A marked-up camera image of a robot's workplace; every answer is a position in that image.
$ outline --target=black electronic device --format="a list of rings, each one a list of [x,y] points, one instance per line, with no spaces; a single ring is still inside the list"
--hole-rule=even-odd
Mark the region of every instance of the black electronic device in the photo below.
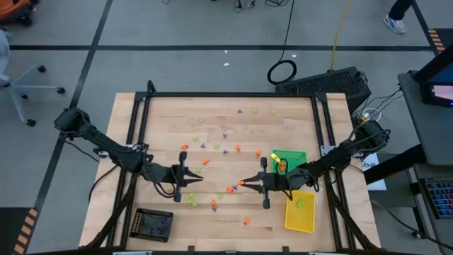
[[[453,178],[424,178],[420,182],[435,217],[453,218]]]
[[[453,107],[453,46],[448,47],[413,75],[424,103]]]
[[[278,84],[275,92],[302,94],[306,92],[344,93],[349,112],[353,113],[371,95],[363,73],[348,67],[324,74]]]

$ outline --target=yellow plastic tray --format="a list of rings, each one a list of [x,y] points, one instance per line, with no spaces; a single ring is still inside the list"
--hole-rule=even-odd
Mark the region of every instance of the yellow plastic tray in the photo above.
[[[285,227],[290,230],[314,233],[315,194],[293,191],[292,197],[292,201],[289,198],[286,200]],[[299,201],[302,202],[300,208],[297,207]]]

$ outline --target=white paper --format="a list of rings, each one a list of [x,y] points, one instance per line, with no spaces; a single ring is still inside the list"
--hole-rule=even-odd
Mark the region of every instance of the white paper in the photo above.
[[[372,168],[373,166],[376,166],[379,164],[379,160],[377,159],[376,153],[368,155],[363,161],[362,161],[362,168],[363,171],[367,171],[368,169]],[[374,183],[371,183],[368,185],[368,191],[386,191],[387,187],[385,186],[385,181],[384,179],[380,181],[376,181]]]

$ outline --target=green plastic tray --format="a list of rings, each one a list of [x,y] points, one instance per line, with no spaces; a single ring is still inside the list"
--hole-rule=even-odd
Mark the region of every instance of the green plastic tray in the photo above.
[[[275,153],[279,158],[286,159],[288,161],[288,172],[291,172],[296,168],[296,166],[299,166],[300,164],[306,162],[305,152],[283,149],[274,149],[272,152]],[[272,159],[272,172],[278,173],[280,175],[285,174],[284,172],[277,171],[277,169],[275,168],[276,165],[277,162],[275,161],[275,159]]]

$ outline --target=sneaker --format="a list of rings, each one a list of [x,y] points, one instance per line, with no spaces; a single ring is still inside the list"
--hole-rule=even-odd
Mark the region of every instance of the sneaker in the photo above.
[[[393,19],[391,19],[389,17],[389,15],[387,14],[385,17],[384,17],[384,23],[388,25],[388,27],[390,29],[392,29],[395,33],[399,34],[399,35],[403,35],[404,33],[407,32],[407,29],[404,27],[404,22],[401,20],[401,21],[395,21]]]

